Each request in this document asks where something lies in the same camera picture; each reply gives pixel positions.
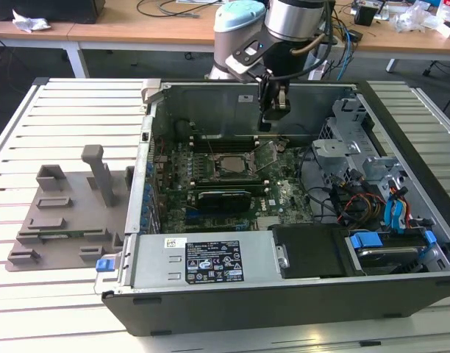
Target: wooden desk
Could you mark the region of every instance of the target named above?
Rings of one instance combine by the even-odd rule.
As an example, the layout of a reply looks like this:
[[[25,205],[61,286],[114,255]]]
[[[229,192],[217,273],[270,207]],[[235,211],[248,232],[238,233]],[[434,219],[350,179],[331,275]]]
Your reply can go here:
[[[89,77],[83,49],[141,51],[213,51],[213,23],[218,9],[213,5],[198,11],[200,18],[152,18],[136,10],[138,0],[106,0],[96,24],[53,23],[53,29],[28,34],[11,22],[0,22],[0,38],[8,46],[62,48],[68,53],[75,77]],[[337,10],[349,0],[338,0]],[[158,1],[141,7],[148,13],[162,13]],[[183,11],[198,5],[168,4],[171,11]],[[354,17],[338,13],[347,26],[364,34],[355,56],[392,59],[387,67],[393,70],[397,59],[450,60],[450,39],[427,29],[425,33],[396,33],[387,21],[374,21],[372,26],[354,25]]]
[[[51,29],[27,33],[18,29],[12,21],[0,21],[0,39],[68,40],[73,25],[69,22],[50,22]]]
[[[204,44],[213,46],[213,24],[218,6],[200,9],[200,18],[153,18],[142,15],[136,9],[138,0],[106,0],[106,5],[96,25],[75,24],[68,33],[69,40],[108,41],[134,43]],[[142,5],[145,13],[162,15],[158,1]],[[165,7],[174,12],[185,11],[198,6],[168,4]]]

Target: blue plastic tab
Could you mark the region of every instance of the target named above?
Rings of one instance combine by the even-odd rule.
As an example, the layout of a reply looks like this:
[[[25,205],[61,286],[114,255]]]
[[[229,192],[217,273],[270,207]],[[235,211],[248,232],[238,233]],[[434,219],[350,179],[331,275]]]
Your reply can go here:
[[[96,262],[96,272],[111,272],[114,271],[115,262],[112,259],[99,259]]]
[[[399,234],[402,234],[404,232],[404,229],[400,227],[400,218],[401,214],[403,213],[404,205],[400,201],[396,201],[395,203],[395,210],[393,211],[393,218],[392,218],[392,229],[395,229]]]
[[[430,230],[425,231],[424,236],[426,237],[429,245],[432,245],[438,241],[434,233]]]
[[[349,239],[351,239],[351,244],[353,248],[358,249],[363,247],[363,245],[360,243],[359,238],[356,235],[352,235]]]
[[[351,243],[355,249],[379,248],[383,246],[377,232],[358,232],[351,236]]]
[[[392,207],[393,207],[393,200],[387,200],[387,204],[385,205],[385,212],[384,212],[384,222],[386,226],[391,226],[391,219],[392,219]]]

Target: motherboard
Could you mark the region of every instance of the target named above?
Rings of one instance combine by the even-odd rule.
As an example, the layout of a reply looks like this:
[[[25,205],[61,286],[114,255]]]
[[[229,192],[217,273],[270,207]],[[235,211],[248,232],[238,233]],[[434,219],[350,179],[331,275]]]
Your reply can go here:
[[[154,147],[161,233],[267,230],[313,222],[288,141],[200,140]]]

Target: warning label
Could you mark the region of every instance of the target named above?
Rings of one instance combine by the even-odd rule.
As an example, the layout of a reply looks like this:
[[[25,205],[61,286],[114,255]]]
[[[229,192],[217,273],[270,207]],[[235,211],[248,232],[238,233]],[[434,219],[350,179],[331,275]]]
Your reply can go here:
[[[185,262],[190,285],[245,280],[238,240],[186,243]]]

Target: floor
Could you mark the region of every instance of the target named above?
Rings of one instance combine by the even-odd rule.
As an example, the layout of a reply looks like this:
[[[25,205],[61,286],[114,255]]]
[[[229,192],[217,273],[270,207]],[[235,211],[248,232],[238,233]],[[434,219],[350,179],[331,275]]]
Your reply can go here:
[[[70,63],[58,49],[5,49],[0,60],[0,133],[11,118],[36,76],[73,77]],[[85,51],[93,78],[202,78],[212,67],[211,54],[162,51]],[[400,61],[396,72],[385,71],[387,60],[355,58],[344,80],[396,80],[422,88],[439,107],[450,98],[450,63],[434,67],[429,77],[422,76],[427,61]],[[450,106],[447,110],[450,117]]]

